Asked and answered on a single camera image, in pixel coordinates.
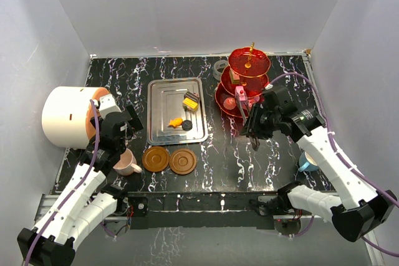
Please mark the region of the silver metal serving tongs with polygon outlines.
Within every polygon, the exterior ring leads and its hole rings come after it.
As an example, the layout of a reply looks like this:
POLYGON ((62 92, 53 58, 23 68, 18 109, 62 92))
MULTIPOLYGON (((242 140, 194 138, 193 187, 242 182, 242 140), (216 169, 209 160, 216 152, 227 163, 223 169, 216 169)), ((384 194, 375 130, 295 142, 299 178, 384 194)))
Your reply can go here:
MULTIPOLYGON (((250 112, 249 100, 247 100, 245 103, 238 103, 236 101, 236 106, 238 107, 238 109, 240 111, 240 114, 243 118, 244 124, 246 124, 247 118, 248 118, 249 112, 250 112)), ((252 134, 248 133, 247 129, 244 130, 244 134, 249 138, 253 150, 257 151, 259 149, 259 145, 260 145, 258 138, 254 137, 252 134)))

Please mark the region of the pink square cake block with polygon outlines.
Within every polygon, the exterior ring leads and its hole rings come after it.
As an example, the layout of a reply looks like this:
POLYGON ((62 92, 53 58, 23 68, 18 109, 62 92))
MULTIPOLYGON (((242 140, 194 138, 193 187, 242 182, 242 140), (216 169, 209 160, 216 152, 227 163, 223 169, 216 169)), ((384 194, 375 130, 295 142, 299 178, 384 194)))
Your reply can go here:
POLYGON ((248 100, 246 92, 242 85, 238 85, 235 88, 235 98, 238 103, 245 103, 248 100))

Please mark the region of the red three-tier cake stand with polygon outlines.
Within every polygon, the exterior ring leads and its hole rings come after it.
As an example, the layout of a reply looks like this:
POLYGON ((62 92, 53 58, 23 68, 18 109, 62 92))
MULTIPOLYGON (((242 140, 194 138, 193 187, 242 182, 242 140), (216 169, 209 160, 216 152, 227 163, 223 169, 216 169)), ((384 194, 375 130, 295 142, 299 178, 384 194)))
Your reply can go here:
POLYGON ((221 80, 216 88, 214 98, 219 109, 226 115, 242 118, 238 107, 227 110, 223 102, 228 97, 235 99, 235 88, 242 85, 251 107, 262 100, 262 91, 269 84, 267 75, 271 61, 265 52, 258 50, 254 45, 235 49, 228 57, 228 66, 224 69, 221 80), (232 70, 240 76, 240 84, 232 84, 229 71, 232 70))

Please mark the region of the pink roll cake top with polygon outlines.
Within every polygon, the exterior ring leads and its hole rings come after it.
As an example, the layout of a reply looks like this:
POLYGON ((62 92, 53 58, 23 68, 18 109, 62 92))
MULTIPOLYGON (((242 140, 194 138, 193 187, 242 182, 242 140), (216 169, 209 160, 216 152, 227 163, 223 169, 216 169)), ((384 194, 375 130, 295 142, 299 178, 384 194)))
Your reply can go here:
POLYGON ((234 98, 232 97, 228 97, 227 99, 225 99, 225 101, 223 102, 223 106, 225 107, 225 109, 227 110, 232 110, 236 107, 236 101, 234 98))

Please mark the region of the green striped macaron cake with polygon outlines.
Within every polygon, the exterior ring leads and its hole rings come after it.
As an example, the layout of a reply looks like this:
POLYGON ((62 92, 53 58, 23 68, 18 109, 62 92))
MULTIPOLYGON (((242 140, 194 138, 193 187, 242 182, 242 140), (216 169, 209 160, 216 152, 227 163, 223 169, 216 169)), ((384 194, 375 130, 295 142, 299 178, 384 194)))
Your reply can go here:
POLYGON ((240 76, 238 74, 236 74, 234 71, 230 70, 229 76, 230 76, 232 84, 235 84, 235 85, 240 84, 240 76))

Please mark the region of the yellow orange cake piece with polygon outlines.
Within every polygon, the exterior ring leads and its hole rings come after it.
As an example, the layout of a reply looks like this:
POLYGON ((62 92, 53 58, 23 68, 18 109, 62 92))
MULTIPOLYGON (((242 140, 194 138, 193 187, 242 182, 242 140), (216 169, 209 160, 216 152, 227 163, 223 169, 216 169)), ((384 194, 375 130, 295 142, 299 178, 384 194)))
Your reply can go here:
POLYGON ((196 112, 199 107, 199 103, 190 98, 184 98, 182 105, 186 111, 190 112, 196 112))

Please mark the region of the brown chocolate layered cake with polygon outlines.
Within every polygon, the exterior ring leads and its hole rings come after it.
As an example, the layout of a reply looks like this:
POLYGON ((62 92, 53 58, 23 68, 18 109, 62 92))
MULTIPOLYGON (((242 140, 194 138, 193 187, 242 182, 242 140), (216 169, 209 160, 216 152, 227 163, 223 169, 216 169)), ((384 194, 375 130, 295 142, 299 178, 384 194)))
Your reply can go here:
POLYGON ((194 101, 194 102, 197 102, 197 103, 200 101, 200 97, 199 97, 198 94, 193 93, 193 92, 189 92, 189 91, 187 91, 187 92, 184 94, 184 98, 189 98, 190 100, 192 100, 192 101, 194 101))

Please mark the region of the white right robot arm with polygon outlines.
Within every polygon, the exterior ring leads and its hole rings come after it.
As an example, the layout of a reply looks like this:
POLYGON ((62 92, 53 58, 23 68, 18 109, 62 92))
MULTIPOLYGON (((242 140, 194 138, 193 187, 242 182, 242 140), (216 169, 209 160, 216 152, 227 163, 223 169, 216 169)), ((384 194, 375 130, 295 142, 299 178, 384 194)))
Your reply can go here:
POLYGON ((377 191, 339 158, 340 149, 330 144, 331 132, 317 110, 297 108, 282 86, 265 89, 262 97, 252 106, 242 134, 262 140, 272 138, 276 131, 288 136, 315 161, 336 195, 294 181, 278 189, 274 199, 260 203, 261 209, 268 214, 311 212, 331 222, 349 242, 383 224, 393 210, 395 195, 390 190, 377 191))

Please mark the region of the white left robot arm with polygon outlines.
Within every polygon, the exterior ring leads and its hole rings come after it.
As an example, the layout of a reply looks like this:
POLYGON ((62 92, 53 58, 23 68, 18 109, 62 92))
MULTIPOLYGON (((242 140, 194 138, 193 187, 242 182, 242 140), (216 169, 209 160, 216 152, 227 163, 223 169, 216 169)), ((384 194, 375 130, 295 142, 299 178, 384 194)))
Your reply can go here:
POLYGON ((23 228, 17 237, 24 265, 71 265, 79 245, 107 216, 128 210, 122 188, 98 187, 126 152, 125 142, 143 125, 131 105, 110 113, 100 105, 92 108, 95 136, 69 183, 34 227, 23 228))

